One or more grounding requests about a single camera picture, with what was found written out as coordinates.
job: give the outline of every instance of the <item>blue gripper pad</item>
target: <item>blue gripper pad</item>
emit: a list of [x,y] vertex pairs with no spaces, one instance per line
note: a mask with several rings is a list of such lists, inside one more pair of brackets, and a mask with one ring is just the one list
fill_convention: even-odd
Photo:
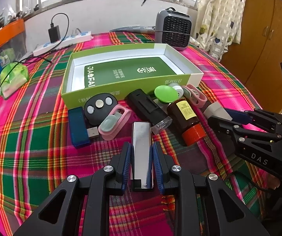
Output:
[[245,112],[225,108],[225,111],[232,117],[233,121],[243,125],[251,124],[252,118]]
[[157,187],[159,189],[159,192],[163,195],[165,192],[164,181],[163,181],[163,170],[162,170],[161,163],[159,161],[159,154],[158,154],[156,145],[153,144],[152,148],[153,148],[153,160],[154,160]]
[[128,180],[129,180],[129,172],[130,172],[130,165],[131,165],[131,144],[129,143],[127,152],[126,152],[126,159],[122,170],[122,186],[121,190],[123,193],[126,191]]
[[90,144],[90,138],[85,126],[84,113],[82,107],[69,109],[67,111],[69,118],[69,129],[71,142],[75,148],[80,148]]

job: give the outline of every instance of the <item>plaid tablecloth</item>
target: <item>plaid tablecloth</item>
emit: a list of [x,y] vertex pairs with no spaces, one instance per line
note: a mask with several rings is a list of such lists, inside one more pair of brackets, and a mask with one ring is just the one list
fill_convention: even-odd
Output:
[[[29,64],[30,80],[7,101],[0,98],[0,231],[12,235],[32,211],[68,176],[88,176],[108,164],[131,140],[133,115],[112,141],[102,138],[76,150],[70,140],[67,109],[61,99],[63,74],[72,52],[105,45],[151,43],[152,36],[131,33],[97,34],[90,42],[60,50],[46,61]],[[245,87],[221,64],[193,46],[181,52],[204,76],[199,88],[210,102],[226,108],[250,110],[259,107]],[[173,127],[154,136],[163,151],[192,173],[216,173],[224,179],[239,170],[265,187],[265,173],[233,154],[229,136],[216,135],[200,111],[195,110],[207,136],[185,147]],[[242,178],[232,177],[229,187],[260,218],[264,195]],[[126,191],[110,200],[111,235],[173,235],[174,198]]]

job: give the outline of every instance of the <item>green lid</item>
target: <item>green lid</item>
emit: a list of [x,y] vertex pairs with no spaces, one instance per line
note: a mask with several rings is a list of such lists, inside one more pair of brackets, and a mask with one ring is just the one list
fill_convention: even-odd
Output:
[[154,90],[155,96],[159,101],[164,103],[172,103],[178,99],[178,92],[170,86],[161,85]]

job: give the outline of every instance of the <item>green card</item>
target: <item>green card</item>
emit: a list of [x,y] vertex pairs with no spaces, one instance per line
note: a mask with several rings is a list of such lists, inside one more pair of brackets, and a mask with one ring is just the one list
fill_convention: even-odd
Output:
[[164,75],[176,73],[160,57],[123,59],[84,67],[85,88]]

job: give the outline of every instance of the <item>amber glass bottle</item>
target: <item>amber glass bottle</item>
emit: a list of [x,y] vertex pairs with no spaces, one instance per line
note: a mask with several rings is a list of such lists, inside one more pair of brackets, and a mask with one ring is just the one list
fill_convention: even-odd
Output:
[[206,136],[198,117],[185,98],[171,103],[167,107],[167,113],[173,119],[187,146]]

